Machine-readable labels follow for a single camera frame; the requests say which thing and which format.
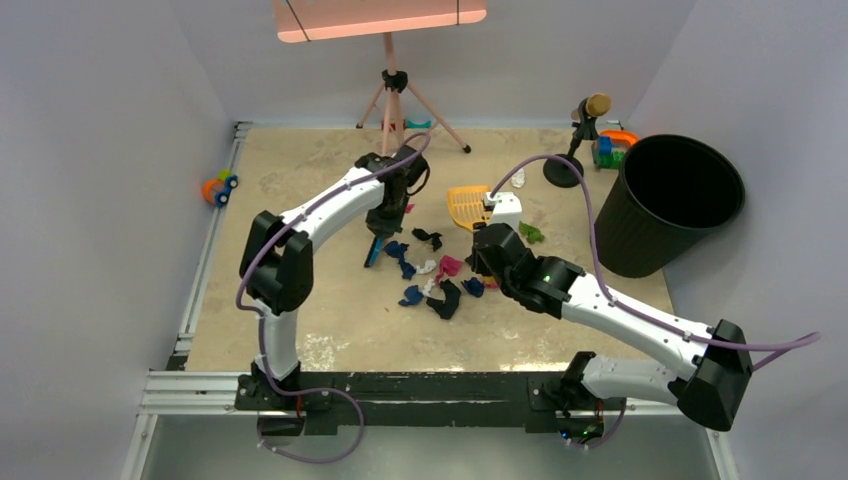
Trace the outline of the blue hand brush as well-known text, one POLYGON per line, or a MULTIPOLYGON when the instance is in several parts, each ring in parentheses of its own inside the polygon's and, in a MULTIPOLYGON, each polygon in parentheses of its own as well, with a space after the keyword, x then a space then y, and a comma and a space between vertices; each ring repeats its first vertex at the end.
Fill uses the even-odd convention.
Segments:
POLYGON ((379 257, 382 249, 383 249, 384 238, 378 235, 375 235, 372 243, 368 249, 368 253, 366 255, 365 261, 363 263, 364 268, 371 268, 375 263, 377 258, 379 257))

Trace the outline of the yellow slotted scoop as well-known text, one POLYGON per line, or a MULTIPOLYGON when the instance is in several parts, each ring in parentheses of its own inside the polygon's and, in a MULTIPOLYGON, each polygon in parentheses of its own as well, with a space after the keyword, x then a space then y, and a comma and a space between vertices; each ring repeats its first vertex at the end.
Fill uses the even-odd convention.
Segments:
POLYGON ((447 206, 453 223, 459 228, 473 232, 476 225, 485 225, 492 212, 484 206, 489 187, 469 185, 447 190, 447 206))

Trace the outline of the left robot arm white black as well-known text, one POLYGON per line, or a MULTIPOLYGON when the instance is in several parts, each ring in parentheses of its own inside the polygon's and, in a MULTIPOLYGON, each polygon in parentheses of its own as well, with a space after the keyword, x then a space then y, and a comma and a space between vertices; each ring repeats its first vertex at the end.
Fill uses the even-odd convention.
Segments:
POLYGON ((300 365, 296 352, 297 315, 314 285, 314 255, 343 227, 359 217, 374 237, 366 255, 402 230, 412 187, 429 174, 421 151, 403 146, 392 156, 360 157, 321 194, 282 214, 259 213, 243 253, 236 306, 256 314, 259 353, 256 368, 266 376, 259 395, 272 408, 297 399, 292 373, 300 365))

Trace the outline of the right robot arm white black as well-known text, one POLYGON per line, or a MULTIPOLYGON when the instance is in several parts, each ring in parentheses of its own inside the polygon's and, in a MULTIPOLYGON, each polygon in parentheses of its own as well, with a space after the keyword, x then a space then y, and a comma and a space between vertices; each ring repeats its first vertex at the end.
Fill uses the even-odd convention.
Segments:
POLYGON ((502 293, 525 309, 590 327, 646 354, 644 360, 576 355, 561 381, 569 404, 637 398, 673 405, 712 430, 732 428, 753 375, 738 325, 708 326, 643 303, 618 306, 618 292, 602 292, 596 276, 571 262, 535 256, 504 223, 477 224, 472 252, 502 293))

